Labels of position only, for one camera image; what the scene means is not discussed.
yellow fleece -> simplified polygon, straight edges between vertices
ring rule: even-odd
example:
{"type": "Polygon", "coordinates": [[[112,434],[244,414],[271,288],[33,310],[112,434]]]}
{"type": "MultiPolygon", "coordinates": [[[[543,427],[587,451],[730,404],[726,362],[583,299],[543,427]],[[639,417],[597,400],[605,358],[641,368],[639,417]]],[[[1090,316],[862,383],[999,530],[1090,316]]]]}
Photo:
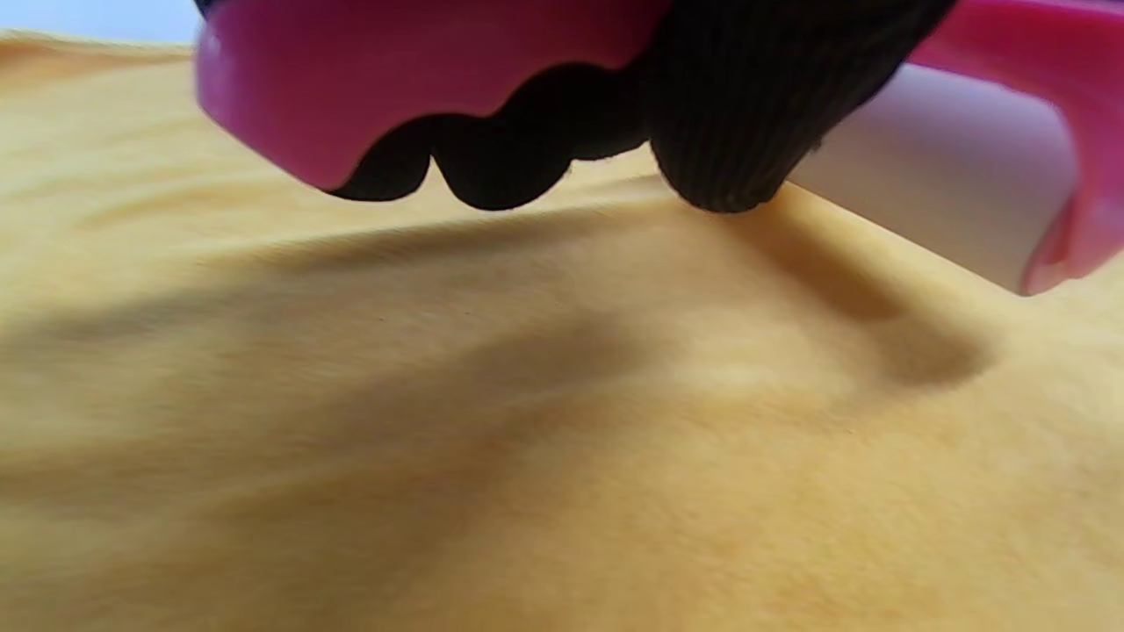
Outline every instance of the yellow fleece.
{"type": "Polygon", "coordinates": [[[646,151],[308,190],[0,43],[0,631],[1124,631],[1124,261],[1018,299],[646,151]]]}

black knit material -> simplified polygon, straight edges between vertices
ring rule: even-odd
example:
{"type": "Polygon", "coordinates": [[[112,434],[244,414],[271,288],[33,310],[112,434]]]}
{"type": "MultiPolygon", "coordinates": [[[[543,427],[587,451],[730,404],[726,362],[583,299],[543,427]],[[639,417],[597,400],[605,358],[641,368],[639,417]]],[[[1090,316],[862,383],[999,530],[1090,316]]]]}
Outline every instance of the black knit material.
{"type": "MultiPolygon", "coordinates": [[[[205,12],[214,3],[198,2],[205,12]]],[[[623,71],[549,69],[491,117],[411,121],[373,143],[352,179],[328,192],[364,201],[407,196],[432,156],[460,199],[502,210],[550,190],[573,160],[651,141],[687,201],[749,210],[886,85],[954,2],[676,0],[623,71]]]]}

yellow fabric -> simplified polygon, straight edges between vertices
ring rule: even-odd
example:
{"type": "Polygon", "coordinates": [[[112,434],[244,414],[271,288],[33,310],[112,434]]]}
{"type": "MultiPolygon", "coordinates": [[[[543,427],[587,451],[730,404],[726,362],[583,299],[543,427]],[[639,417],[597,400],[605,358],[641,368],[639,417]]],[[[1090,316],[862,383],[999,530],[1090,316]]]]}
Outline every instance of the yellow fabric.
{"type": "Polygon", "coordinates": [[[1004,294],[637,152],[306,190],[184,51],[0,44],[3,632],[1118,632],[1124,262],[1004,294]]]}

white roll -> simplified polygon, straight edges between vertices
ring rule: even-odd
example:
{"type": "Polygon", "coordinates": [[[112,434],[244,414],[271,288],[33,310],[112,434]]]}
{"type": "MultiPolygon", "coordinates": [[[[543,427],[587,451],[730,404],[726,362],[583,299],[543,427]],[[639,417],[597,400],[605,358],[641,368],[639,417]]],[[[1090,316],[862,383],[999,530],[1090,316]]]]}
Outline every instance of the white roll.
{"type": "Polygon", "coordinates": [[[1078,166],[1049,103],[907,64],[790,180],[1023,294],[1078,166]]]}

lint roller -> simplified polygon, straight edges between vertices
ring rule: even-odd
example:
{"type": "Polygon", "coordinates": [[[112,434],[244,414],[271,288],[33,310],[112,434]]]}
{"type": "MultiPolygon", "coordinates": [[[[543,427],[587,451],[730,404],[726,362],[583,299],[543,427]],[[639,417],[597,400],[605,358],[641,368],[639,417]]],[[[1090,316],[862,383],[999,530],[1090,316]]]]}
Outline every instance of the lint roller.
{"type": "MultiPolygon", "coordinates": [[[[488,116],[555,65],[625,67],[670,0],[200,4],[203,110],[339,192],[418,117],[488,116]]],[[[1022,295],[1124,249],[1124,2],[960,0],[909,61],[790,180],[1022,295]]]]}

